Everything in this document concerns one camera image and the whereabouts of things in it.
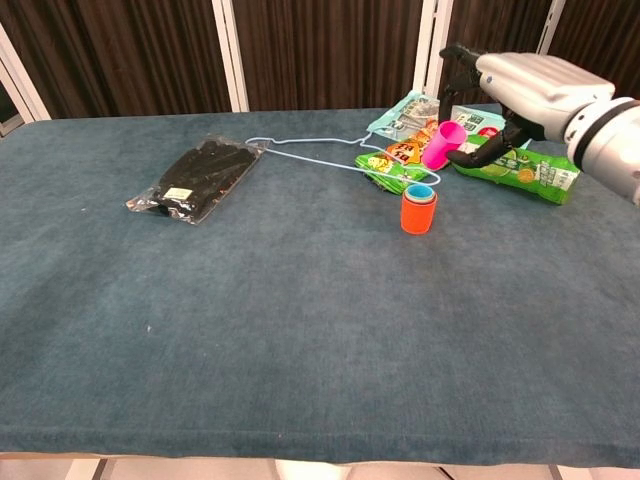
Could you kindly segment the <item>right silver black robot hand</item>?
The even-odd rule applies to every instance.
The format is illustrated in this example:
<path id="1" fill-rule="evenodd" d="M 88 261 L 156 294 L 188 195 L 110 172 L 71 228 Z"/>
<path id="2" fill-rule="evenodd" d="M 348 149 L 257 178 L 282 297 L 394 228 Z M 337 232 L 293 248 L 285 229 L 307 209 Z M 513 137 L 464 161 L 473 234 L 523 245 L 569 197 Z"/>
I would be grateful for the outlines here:
<path id="1" fill-rule="evenodd" d="M 452 112 L 453 99 L 479 88 L 498 102 L 504 128 L 471 153 L 451 150 L 449 162 L 481 168 L 529 140 L 559 141 L 571 119 L 593 103 L 613 98 L 613 83 L 561 58 L 536 53 L 482 53 L 454 43 L 439 56 L 461 62 L 465 71 L 446 85 L 438 119 Z"/>

